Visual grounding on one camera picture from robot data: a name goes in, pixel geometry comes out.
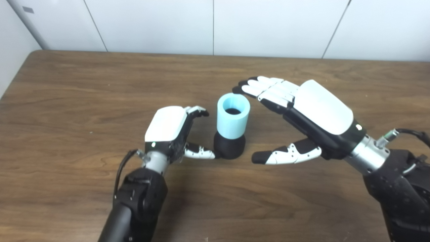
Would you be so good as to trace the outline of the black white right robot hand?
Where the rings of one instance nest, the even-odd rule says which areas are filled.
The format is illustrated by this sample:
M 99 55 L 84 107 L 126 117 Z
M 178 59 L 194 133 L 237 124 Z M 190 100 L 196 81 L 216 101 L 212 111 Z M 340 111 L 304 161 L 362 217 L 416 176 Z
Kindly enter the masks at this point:
M 306 136 L 273 151 L 254 153 L 254 164 L 295 164 L 317 157 L 343 160 L 367 133 L 353 111 L 315 80 L 296 85 L 257 76 L 240 81 L 232 92 L 255 98 Z

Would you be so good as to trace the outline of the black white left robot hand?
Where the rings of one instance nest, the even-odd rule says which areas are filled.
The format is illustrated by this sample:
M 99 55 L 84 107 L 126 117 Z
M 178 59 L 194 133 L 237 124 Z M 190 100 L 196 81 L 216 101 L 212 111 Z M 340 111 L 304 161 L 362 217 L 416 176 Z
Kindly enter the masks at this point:
M 208 116 L 209 112 L 201 106 L 166 106 L 158 109 L 145 133 L 145 153 L 166 155 L 170 164 L 181 161 L 183 157 L 220 158 L 216 151 L 187 141 L 193 120 Z

